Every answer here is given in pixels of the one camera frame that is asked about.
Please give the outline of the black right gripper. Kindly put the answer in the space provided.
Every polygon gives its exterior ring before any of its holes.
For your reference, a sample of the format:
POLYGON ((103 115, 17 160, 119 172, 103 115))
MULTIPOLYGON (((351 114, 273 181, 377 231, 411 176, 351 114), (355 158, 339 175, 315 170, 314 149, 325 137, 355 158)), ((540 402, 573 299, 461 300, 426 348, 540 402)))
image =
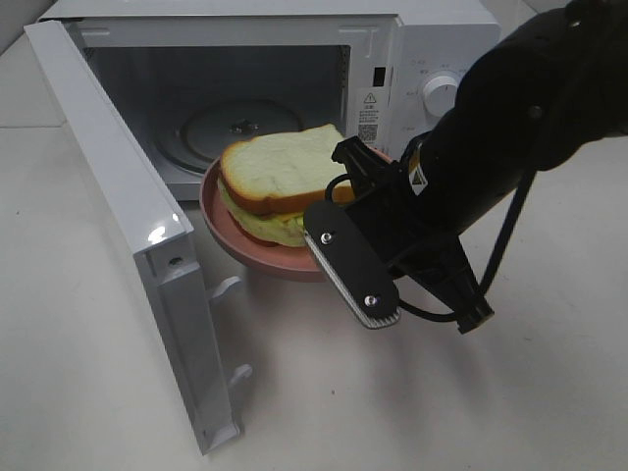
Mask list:
POLYGON ((445 306, 448 314, 412 308, 431 322, 455 322, 466 334, 486 322, 494 310, 480 293, 458 235, 431 221, 418 204, 412 186, 418 171, 419 140, 413 138, 399 160, 365 144, 357 136, 337 144, 332 160, 345 173, 331 181, 350 182, 355 200, 344 211, 393 277, 407 275, 445 306))

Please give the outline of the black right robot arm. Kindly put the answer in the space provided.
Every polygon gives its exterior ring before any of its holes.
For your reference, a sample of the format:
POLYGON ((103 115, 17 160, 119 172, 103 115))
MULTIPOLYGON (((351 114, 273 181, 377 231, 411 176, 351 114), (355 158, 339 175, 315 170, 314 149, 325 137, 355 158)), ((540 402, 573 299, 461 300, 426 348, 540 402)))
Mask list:
POLYGON ((536 175, 627 132, 627 5, 572 1, 482 56, 455 104, 397 161, 360 139, 333 153, 356 198, 327 193, 306 239, 369 329, 401 312, 470 332, 536 175))

